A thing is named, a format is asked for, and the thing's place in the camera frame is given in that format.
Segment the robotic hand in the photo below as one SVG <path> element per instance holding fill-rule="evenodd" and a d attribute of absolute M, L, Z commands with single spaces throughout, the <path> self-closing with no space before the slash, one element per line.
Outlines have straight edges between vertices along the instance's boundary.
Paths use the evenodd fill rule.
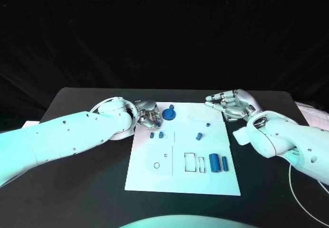
<path fill-rule="evenodd" d="M 266 157 L 284 157 L 295 168 L 329 185 L 329 132 L 301 126 L 285 115 L 263 111 L 255 97 L 243 89 L 207 97 L 206 105 L 224 113 L 233 122 L 247 121 L 247 127 L 233 134 L 240 145 L 252 143 Z"/>
<path fill-rule="evenodd" d="M 161 128 L 157 102 L 133 104 L 115 97 L 99 103 L 92 112 L 0 134 L 0 187 L 35 166 L 87 151 L 107 140 L 129 137 L 138 124 Z"/>

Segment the black backdrop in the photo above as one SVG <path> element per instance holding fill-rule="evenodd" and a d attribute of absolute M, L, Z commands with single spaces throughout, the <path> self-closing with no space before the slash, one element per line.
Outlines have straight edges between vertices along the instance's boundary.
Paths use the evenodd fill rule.
<path fill-rule="evenodd" d="M 284 90 L 329 107 L 328 1 L 0 4 L 0 111 L 63 87 Z"/>

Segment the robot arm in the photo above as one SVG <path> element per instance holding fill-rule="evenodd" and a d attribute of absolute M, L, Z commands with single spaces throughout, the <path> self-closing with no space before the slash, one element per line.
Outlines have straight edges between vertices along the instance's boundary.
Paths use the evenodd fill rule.
<path fill-rule="evenodd" d="M 107 140 L 133 135 L 136 124 L 155 129 L 161 127 L 157 102 L 133 104 L 115 97 L 92 112 L 63 116 L 0 134 L 0 187 L 35 166 L 87 151 Z"/>
<path fill-rule="evenodd" d="M 216 99 L 221 99 L 221 104 L 211 102 Z M 209 96 L 207 100 L 206 105 L 223 111 L 229 121 L 247 120 L 247 126 L 233 133 L 240 145 L 252 143 L 266 158 L 284 157 L 301 172 L 329 184 L 328 131 L 301 126 L 273 111 L 263 112 L 255 97 L 242 89 Z"/>

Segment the black table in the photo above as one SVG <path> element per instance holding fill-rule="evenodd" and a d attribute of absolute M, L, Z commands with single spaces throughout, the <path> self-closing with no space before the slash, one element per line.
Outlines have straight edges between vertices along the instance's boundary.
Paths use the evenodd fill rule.
<path fill-rule="evenodd" d="M 64 88 L 43 122 L 90 111 L 105 99 L 154 99 L 204 102 L 219 91 Z M 266 110 L 308 125 L 286 92 L 250 91 Z M 0 188 L 0 227 L 120 227 L 149 217 L 190 214 L 232 219 L 259 227 L 324 227 L 302 210 L 289 188 L 289 162 L 266 159 L 252 145 L 240 146 L 233 131 L 246 125 L 227 123 L 242 196 L 126 191 L 133 137 L 109 141 L 84 153 L 30 170 Z M 297 196 L 327 223 L 329 196 L 320 183 L 292 170 Z"/>

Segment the blue disc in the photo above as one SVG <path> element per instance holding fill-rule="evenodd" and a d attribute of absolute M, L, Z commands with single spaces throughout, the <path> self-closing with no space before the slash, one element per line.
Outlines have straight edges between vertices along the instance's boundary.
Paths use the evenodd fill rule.
<path fill-rule="evenodd" d="M 167 119 L 167 120 L 174 120 L 175 119 L 175 117 L 177 117 L 177 112 L 172 110 L 172 109 L 165 109 L 164 110 L 164 118 Z"/>

